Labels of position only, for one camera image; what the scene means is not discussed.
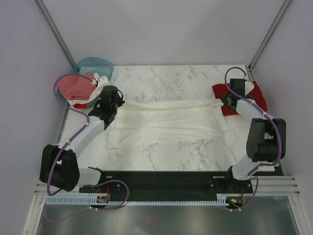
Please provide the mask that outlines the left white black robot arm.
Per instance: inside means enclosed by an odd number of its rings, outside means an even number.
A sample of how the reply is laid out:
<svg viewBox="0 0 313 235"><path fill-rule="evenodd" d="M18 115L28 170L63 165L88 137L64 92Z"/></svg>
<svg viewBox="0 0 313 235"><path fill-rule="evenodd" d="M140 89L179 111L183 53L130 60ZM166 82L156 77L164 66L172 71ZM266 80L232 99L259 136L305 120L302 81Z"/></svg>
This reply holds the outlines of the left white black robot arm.
<svg viewBox="0 0 313 235"><path fill-rule="evenodd" d="M96 192L106 190L107 180L100 176L100 171L97 169L91 173L89 168L80 169L77 157L95 137L109 127L118 108L124 103L123 94L116 86L105 86L93 109L87 115L80 112L87 119L85 124L71 138L44 147L40 181L46 183L49 196L62 190L72 191L84 182Z"/></svg>

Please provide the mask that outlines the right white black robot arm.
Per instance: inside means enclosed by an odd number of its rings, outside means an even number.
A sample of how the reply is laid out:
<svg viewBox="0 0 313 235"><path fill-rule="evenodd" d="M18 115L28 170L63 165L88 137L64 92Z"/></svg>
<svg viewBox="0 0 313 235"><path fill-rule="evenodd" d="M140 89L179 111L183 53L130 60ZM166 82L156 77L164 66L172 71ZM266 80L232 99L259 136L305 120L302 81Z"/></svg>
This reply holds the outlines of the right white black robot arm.
<svg viewBox="0 0 313 235"><path fill-rule="evenodd" d="M259 168L277 165L286 154L286 121L269 115L249 98L245 83L244 79L231 79L226 83L228 93L222 98L226 107L250 123L246 154L229 168L229 177L224 180L225 189L231 193L239 190L241 181L248 180Z"/></svg>

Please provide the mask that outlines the white t shirt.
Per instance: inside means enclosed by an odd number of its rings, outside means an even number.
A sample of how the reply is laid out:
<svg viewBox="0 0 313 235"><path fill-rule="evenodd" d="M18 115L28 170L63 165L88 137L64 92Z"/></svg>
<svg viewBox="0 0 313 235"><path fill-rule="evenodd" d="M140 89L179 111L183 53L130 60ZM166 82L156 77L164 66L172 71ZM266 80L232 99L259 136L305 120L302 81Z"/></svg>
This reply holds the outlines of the white t shirt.
<svg viewBox="0 0 313 235"><path fill-rule="evenodd" d="M126 101L113 121L108 149L227 136L221 106L218 99Z"/></svg>

